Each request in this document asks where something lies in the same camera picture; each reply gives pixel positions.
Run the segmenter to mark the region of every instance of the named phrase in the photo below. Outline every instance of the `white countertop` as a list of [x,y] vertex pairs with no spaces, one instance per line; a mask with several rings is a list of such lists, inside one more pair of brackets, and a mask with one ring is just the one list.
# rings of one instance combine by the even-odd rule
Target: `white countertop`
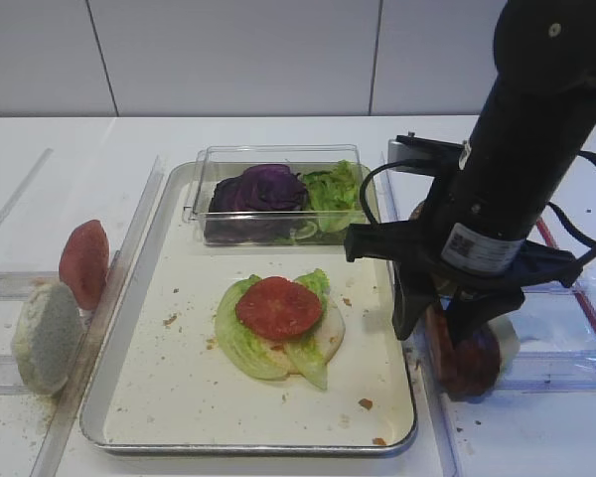
[[[91,217],[102,220],[111,248],[118,249],[158,155],[170,170],[195,160],[199,150],[211,145],[352,143],[360,148],[363,163],[375,167],[383,160],[387,140],[396,134],[413,130],[421,137],[461,141],[475,120],[474,116],[0,119],[0,208],[44,150],[52,149],[37,179],[37,193],[31,196],[37,202],[27,202],[25,193],[22,207],[0,229],[0,269],[55,269],[70,231]],[[596,129],[587,148],[596,151]],[[596,175],[577,162],[555,202],[569,211],[581,229],[596,237]],[[404,218],[423,199],[428,181],[396,173],[390,178],[397,210]],[[65,200],[54,200],[57,197]],[[573,240],[563,239],[553,221],[549,224],[561,246],[576,253],[582,249]],[[596,305],[596,262],[589,275]],[[415,372],[413,380],[419,389]],[[23,397],[0,399],[0,413],[13,416],[8,425],[0,418],[0,473],[28,475],[39,442],[27,436],[35,443],[25,446],[22,439],[27,433],[35,434],[39,419],[30,415],[43,415],[44,404],[22,403]],[[513,393],[504,393],[493,395],[488,403],[499,408],[496,424],[472,425],[478,415],[475,403],[453,408],[454,419],[463,422],[456,442],[463,450],[462,475],[596,474],[596,394],[514,398]],[[421,401],[418,419],[411,447],[397,457],[378,460],[122,459],[92,447],[76,423],[57,475],[443,475],[429,411]],[[509,434],[522,438],[510,440]],[[534,468],[538,456],[546,463]]]

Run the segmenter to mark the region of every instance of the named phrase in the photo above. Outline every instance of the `clear plastic container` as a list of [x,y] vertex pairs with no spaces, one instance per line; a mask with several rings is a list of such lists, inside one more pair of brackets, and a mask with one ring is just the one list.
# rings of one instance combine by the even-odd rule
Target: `clear plastic container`
[[191,188],[185,219],[200,224],[205,244],[341,244],[350,223],[366,221],[357,198],[348,210],[211,212],[217,184],[250,167],[282,164],[300,179],[305,174],[332,171],[341,161],[350,164],[359,188],[367,168],[353,145],[210,147],[197,162],[196,187]]

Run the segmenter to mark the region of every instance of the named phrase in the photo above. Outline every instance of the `tray rim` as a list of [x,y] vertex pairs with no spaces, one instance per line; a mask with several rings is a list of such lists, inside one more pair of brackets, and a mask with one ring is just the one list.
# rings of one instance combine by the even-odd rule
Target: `tray rim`
[[[168,194],[174,194],[173,188],[176,181],[180,180],[179,175],[186,174],[188,170],[194,173],[196,167],[195,162],[183,163],[174,168],[166,181],[165,187],[163,188],[159,197],[159,204],[155,213],[150,218],[149,224],[147,224],[147,234],[143,238],[140,251],[135,257],[132,264],[132,270],[126,277],[126,283],[133,280],[134,274],[137,270],[137,264],[139,263],[141,255],[144,253],[145,243],[147,238],[155,233],[156,219],[169,208]],[[183,181],[182,187],[190,185],[191,181]],[[386,264],[387,272],[389,274],[389,282],[392,286],[392,269],[390,263]],[[105,356],[110,346],[109,337],[112,334],[114,327],[117,324],[116,315],[123,306],[123,302],[127,296],[128,287],[124,286],[124,294],[119,297],[119,306],[115,309],[115,316],[110,322],[109,329],[106,333],[106,340],[100,349],[97,357],[96,368],[93,371],[90,380],[88,381],[87,389],[84,395],[81,409],[79,411],[79,430],[81,434],[95,447],[113,454],[113,455],[136,455],[136,456],[292,456],[292,457],[392,457],[398,455],[406,450],[417,434],[418,429],[418,413],[417,403],[415,401],[415,393],[413,390],[413,384],[411,380],[411,374],[406,360],[406,353],[403,350],[403,343],[399,342],[402,347],[402,363],[404,364],[405,376],[408,383],[408,392],[410,394],[410,401],[412,404],[413,419],[408,432],[397,442],[391,445],[378,446],[378,445],[288,445],[288,444],[127,444],[127,443],[114,443],[114,442],[102,442],[86,430],[86,425],[83,421],[83,414],[85,405],[90,400],[92,389],[97,381],[97,375],[100,372],[101,359]]]

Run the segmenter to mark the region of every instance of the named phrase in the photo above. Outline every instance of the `white tile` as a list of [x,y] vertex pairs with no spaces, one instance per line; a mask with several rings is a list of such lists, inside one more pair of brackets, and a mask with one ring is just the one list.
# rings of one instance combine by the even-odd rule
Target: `white tile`
[[114,115],[83,1],[0,1],[0,115]]
[[478,113],[505,0],[384,0],[373,114]]
[[367,114],[378,0],[91,0],[121,115]]

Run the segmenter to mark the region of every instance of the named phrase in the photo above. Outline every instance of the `sliced tomato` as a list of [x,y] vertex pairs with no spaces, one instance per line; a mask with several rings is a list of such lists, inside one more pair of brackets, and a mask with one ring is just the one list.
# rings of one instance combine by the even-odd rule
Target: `sliced tomato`
[[321,314],[320,300],[313,291],[280,276],[254,283],[236,303],[236,316],[242,324],[273,341],[304,333]]

